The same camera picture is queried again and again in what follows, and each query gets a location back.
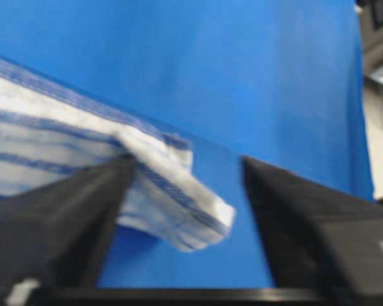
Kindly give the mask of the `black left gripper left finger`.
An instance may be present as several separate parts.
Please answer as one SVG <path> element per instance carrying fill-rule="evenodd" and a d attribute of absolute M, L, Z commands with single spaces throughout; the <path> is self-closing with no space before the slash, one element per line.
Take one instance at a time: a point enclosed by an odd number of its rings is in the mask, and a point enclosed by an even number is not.
<path fill-rule="evenodd" d="M 16 286 L 94 288 L 131 185 L 129 154 L 0 199 L 0 305 Z"/>

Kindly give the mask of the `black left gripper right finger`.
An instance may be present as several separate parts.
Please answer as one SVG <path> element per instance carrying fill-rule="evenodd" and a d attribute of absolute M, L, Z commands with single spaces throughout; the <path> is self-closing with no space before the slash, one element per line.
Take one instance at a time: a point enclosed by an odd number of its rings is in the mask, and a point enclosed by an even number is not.
<path fill-rule="evenodd" d="M 383 305 L 383 206 L 252 157 L 241 163 L 276 287 Z"/>

